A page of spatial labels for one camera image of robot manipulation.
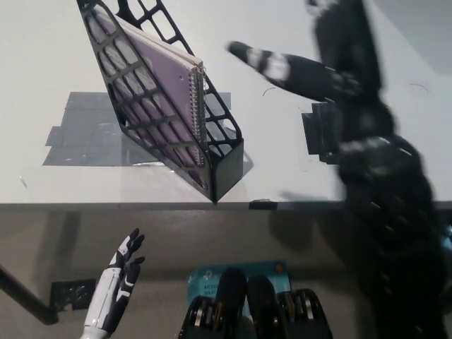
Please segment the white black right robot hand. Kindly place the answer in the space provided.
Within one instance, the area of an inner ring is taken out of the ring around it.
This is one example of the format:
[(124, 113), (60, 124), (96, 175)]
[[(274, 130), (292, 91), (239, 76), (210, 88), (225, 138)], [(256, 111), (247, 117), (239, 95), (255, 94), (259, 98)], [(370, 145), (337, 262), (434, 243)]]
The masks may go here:
[(332, 102), (342, 113), (342, 140), (360, 141), (394, 133), (382, 102), (379, 60), (362, 1), (331, 1), (318, 11), (314, 61), (232, 41), (227, 51), (269, 83), (318, 102)]

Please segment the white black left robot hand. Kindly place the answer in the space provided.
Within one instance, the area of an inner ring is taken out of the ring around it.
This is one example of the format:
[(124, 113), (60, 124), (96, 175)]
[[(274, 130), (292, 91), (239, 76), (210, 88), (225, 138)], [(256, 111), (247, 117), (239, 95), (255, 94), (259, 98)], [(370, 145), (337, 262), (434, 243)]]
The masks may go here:
[(110, 338), (117, 329), (145, 261), (143, 257), (131, 258), (144, 239), (136, 228), (114, 252), (90, 301), (82, 338)]

